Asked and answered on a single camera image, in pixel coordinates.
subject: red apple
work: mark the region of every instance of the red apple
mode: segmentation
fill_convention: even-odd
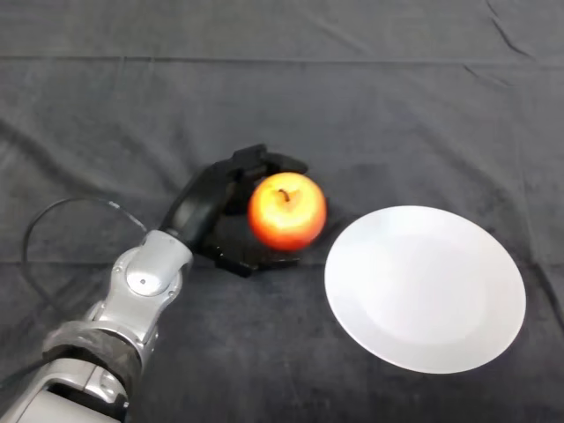
[[[303,249],[321,233],[327,205],[321,189],[303,174],[266,178],[249,202],[249,224],[256,238],[273,249]]]

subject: apple stem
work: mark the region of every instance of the apple stem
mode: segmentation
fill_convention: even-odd
[[[283,189],[279,189],[278,192],[284,194],[284,199],[286,200],[287,203],[290,201],[290,196],[288,195],[287,192],[285,192]]]

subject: black cable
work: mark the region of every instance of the black cable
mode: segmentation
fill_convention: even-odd
[[[29,271],[29,268],[28,268],[29,261],[27,260],[27,249],[28,249],[28,246],[29,246],[29,239],[31,238],[32,231],[37,226],[37,224],[39,223],[41,218],[43,218],[43,216],[45,216],[48,212],[55,209],[57,206],[67,204],[67,203],[71,203],[71,202],[75,202],[75,201],[90,201],[90,202],[95,202],[95,203],[107,205],[107,206],[113,208],[114,210],[117,210],[120,213],[122,213],[123,215],[125,215],[125,217],[127,217],[130,221],[132,221],[136,226],[139,226],[143,230],[144,233],[147,232],[146,226],[139,219],[137,219],[135,216],[133,216],[133,214],[131,214],[129,211],[125,210],[123,207],[121,207],[117,203],[114,203],[113,201],[106,200],[106,199],[103,199],[103,198],[97,198],[97,197],[73,197],[73,198],[65,198],[63,200],[58,200],[58,201],[55,201],[54,203],[48,205],[42,211],[37,213],[37,215],[35,215],[35,217],[27,225],[26,231],[24,232],[22,244],[21,244],[21,272],[22,272],[22,277],[25,280],[25,282],[27,282],[27,284],[29,286],[31,286],[31,288],[47,304],[49,304],[49,306],[51,306],[57,312],[57,314],[60,317],[62,317],[62,319],[65,319],[65,320],[71,320],[72,316],[69,313],[67,313],[63,308],[60,308],[56,304],[56,302],[51,298],[51,296],[33,278],[31,272]],[[31,372],[37,370],[38,368],[40,368],[40,367],[42,367],[42,366],[44,366],[48,363],[49,363],[49,360],[40,359],[40,360],[37,360],[37,361],[33,362],[32,364],[30,364],[26,367],[22,367],[21,369],[17,370],[16,372],[12,373],[11,375],[6,376],[4,379],[0,380],[0,390],[7,388],[8,386],[10,386],[13,383],[17,382],[18,380],[20,380],[22,377],[29,375]]]
[[[558,299],[558,294],[554,290],[553,283],[546,273],[545,268],[540,263],[534,263],[532,268],[537,273],[541,288],[545,291],[548,303],[550,304],[554,317],[556,318],[556,323],[560,326],[560,330],[564,332],[564,309]]]
[[[72,316],[66,312],[63,308],[59,307],[56,304],[56,301],[53,300],[53,298],[41,287],[41,285],[34,279],[34,277],[32,276],[31,272],[29,271],[29,262],[27,260],[27,250],[29,247],[29,239],[31,237],[32,231],[35,228],[35,226],[37,226],[37,224],[39,223],[39,221],[50,211],[52,211],[53,209],[55,209],[56,207],[63,205],[63,204],[67,204],[67,203],[72,203],[72,202],[77,202],[77,201],[89,201],[89,202],[94,202],[94,203],[99,203],[99,204],[104,204],[107,205],[111,208],[113,208],[114,210],[119,211],[120,213],[122,213],[123,215],[125,215],[125,217],[127,217],[131,222],[133,222],[136,226],[139,226],[144,233],[147,232],[147,228],[146,226],[139,220],[137,219],[135,216],[133,216],[133,214],[131,214],[129,211],[125,210],[123,207],[121,207],[119,204],[114,203],[113,201],[110,200],[106,200],[104,198],[97,198],[97,197],[73,197],[73,198],[64,198],[62,200],[58,200],[55,201],[54,203],[48,205],[47,207],[45,207],[42,211],[40,211],[39,213],[37,213],[35,215],[35,217],[29,222],[29,224],[27,225],[26,231],[24,232],[24,238],[21,244],[21,273],[22,273],[22,277],[25,280],[25,282],[27,282],[27,284],[29,286],[31,286],[31,288],[47,303],[49,304],[49,306],[52,307],[52,309],[54,309],[57,314],[64,320],[70,320],[72,318]]]

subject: robotic arm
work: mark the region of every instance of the robotic arm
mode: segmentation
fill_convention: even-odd
[[[182,288],[193,255],[247,277],[297,263],[267,248],[221,241],[221,214],[243,214],[256,181],[305,164],[263,145],[235,152],[201,172],[176,198],[159,230],[114,263],[108,295],[84,320],[63,323],[43,344],[43,366],[0,423],[123,421],[129,398],[159,337],[157,321]]]

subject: black cloth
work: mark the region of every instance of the black cloth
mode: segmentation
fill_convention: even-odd
[[[39,209],[95,195],[155,227],[199,166],[265,143],[309,164],[326,230],[291,270],[241,279],[197,260],[162,316],[134,421],[561,422],[564,335],[537,269],[564,295],[562,40],[555,0],[4,0],[0,375],[58,324],[19,276]],[[336,322],[331,243],[398,204],[460,214],[516,260],[527,313],[498,359],[421,375]],[[70,204],[33,235],[33,274],[78,315],[140,237]]]

